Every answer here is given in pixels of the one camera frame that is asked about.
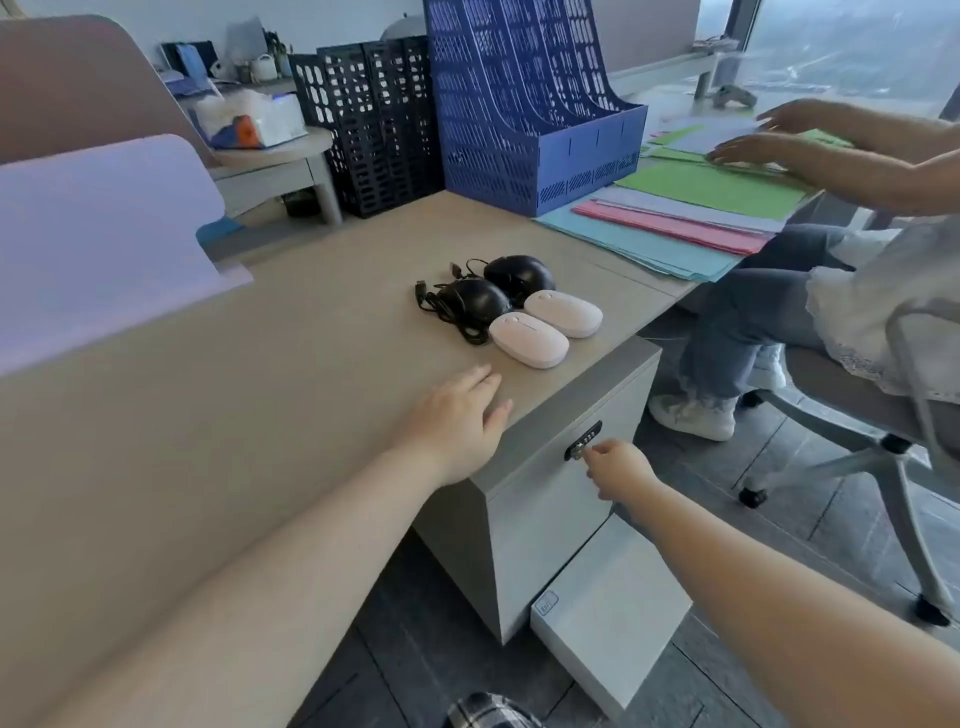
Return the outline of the black file rack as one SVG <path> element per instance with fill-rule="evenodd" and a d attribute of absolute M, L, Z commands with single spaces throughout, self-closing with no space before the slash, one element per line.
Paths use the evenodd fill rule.
<path fill-rule="evenodd" d="M 445 189 L 426 35 L 291 54 L 306 124 L 330 132 L 338 201 L 366 219 Z"/>

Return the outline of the black combination lock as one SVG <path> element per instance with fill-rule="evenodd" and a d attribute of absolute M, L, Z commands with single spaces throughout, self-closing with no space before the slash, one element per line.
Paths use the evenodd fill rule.
<path fill-rule="evenodd" d="M 581 460 L 585 449 L 593 443 L 594 439 L 600 434 L 603 429 L 603 421 L 601 419 L 596 420 L 587 430 L 583 431 L 582 434 L 575 440 L 573 443 L 566 448 L 563 454 L 564 461 L 577 461 Z"/>

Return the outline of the plaid clothing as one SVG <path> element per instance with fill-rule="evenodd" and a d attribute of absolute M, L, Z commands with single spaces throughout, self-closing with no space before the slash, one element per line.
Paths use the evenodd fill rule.
<path fill-rule="evenodd" d="M 474 692 L 450 706 L 440 728 L 546 728 L 546 725 L 506 696 Z"/>

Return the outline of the light blue paper sheets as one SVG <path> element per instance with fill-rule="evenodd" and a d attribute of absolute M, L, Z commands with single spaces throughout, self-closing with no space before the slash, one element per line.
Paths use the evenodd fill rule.
<path fill-rule="evenodd" d="M 533 221 L 686 282 L 716 283 L 743 260 L 730 252 L 580 215 L 573 212 L 571 205 L 534 217 Z"/>

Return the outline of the green paper sheet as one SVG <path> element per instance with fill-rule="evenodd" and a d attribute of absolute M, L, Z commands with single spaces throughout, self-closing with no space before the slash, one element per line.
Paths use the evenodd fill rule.
<path fill-rule="evenodd" d="M 785 176 L 729 170 L 680 160 L 645 160 L 618 187 L 724 213 L 781 221 L 812 192 Z"/>

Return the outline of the person's right forearm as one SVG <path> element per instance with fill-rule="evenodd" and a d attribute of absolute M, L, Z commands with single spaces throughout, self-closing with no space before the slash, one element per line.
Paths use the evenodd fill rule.
<path fill-rule="evenodd" d="M 659 480 L 617 497 L 794 728 L 960 728 L 960 653 Z"/>

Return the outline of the grey office chair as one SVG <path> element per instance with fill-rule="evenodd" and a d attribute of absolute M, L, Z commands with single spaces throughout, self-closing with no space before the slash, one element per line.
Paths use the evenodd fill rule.
<path fill-rule="evenodd" d="M 905 378 L 906 395 L 887 394 L 813 350 L 792 347 L 785 353 L 787 368 L 801 394 L 881 431 L 879 438 L 821 417 L 775 391 L 756 390 L 741 397 L 742 407 L 767 403 L 793 422 L 843 448 L 847 455 L 816 466 L 772 472 L 761 479 L 745 478 L 738 500 L 756 509 L 781 488 L 870 475 L 894 535 L 918 579 L 916 619 L 927 625 L 947 627 L 956 621 L 954 600 L 934 565 L 910 490 L 918 486 L 960 506 L 960 405 L 934 400 L 923 382 L 919 350 L 909 343 L 906 333 L 906 321 L 913 317 L 960 327 L 960 302 L 944 298 L 908 301 L 886 321 L 884 333 L 894 364 Z"/>

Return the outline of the brown desk partition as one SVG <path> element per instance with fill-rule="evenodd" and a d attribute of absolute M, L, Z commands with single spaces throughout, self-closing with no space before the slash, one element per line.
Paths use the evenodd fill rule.
<path fill-rule="evenodd" d="M 119 24 L 99 15 L 0 20 L 0 165 L 163 135 L 219 166 Z"/>

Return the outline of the lilac desk partition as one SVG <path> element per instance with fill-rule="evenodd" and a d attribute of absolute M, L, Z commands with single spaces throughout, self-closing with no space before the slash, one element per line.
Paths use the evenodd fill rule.
<path fill-rule="evenodd" d="M 175 135 L 0 165 L 0 378 L 250 284 L 198 240 L 224 216 Z"/>

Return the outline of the person's left hand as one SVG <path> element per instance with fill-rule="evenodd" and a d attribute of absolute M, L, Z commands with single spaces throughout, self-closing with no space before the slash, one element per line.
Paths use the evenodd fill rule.
<path fill-rule="evenodd" d="M 491 365 L 479 365 L 438 385 L 412 409 L 397 447 L 431 488 L 462 481 L 492 459 L 495 452 L 484 447 L 483 426 L 504 402 L 496 403 L 501 383 Z"/>

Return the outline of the round beige side table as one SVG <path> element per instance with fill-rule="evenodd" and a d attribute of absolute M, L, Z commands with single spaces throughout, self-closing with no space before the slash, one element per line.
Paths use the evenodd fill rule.
<path fill-rule="evenodd" d="M 317 195 L 326 224 L 344 222 L 326 153 L 331 131 L 309 128 L 305 136 L 265 150 L 214 150 L 210 175 L 224 202 L 225 216 L 236 218 L 271 199 L 305 189 Z"/>

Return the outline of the lilac paper sheet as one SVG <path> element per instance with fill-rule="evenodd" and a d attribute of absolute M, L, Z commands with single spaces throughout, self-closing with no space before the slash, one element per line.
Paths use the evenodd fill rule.
<path fill-rule="evenodd" d="M 775 221 L 717 210 L 616 185 L 602 187 L 587 195 L 586 198 L 625 210 L 654 213 L 702 224 L 765 234 L 779 233 L 787 224 L 786 220 Z"/>

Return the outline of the person's right hand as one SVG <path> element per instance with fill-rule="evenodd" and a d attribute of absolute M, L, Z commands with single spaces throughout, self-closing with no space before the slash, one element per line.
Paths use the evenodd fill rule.
<path fill-rule="evenodd" d="M 666 485 L 656 476 L 640 449 L 624 440 L 608 440 L 617 441 L 617 493 L 616 496 L 599 496 L 593 484 L 601 501 L 634 508 L 647 504 L 664 491 Z"/>

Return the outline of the black computer mouse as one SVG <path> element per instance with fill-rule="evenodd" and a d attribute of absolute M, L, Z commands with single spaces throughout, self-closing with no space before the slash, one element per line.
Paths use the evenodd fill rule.
<path fill-rule="evenodd" d="M 517 305 L 535 293 L 557 289 L 555 277 L 546 264 L 529 255 L 498 257 L 485 265 L 483 278 Z"/>
<path fill-rule="evenodd" d="M 485 278 L 465 277 L 446 284 L 435 293 L 439 309 L 454 323 L 484 330 L 500 316 L 512 313 L 510 298 Z"/>

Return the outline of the blue file rack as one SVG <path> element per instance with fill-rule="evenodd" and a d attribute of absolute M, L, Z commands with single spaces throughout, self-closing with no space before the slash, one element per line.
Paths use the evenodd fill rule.
<path fill-rule="evenodd" d="M 633 174 L 647 107 L 613 91 L 591 0 L 423 0 L 446 188 L 521 216 Z"/>

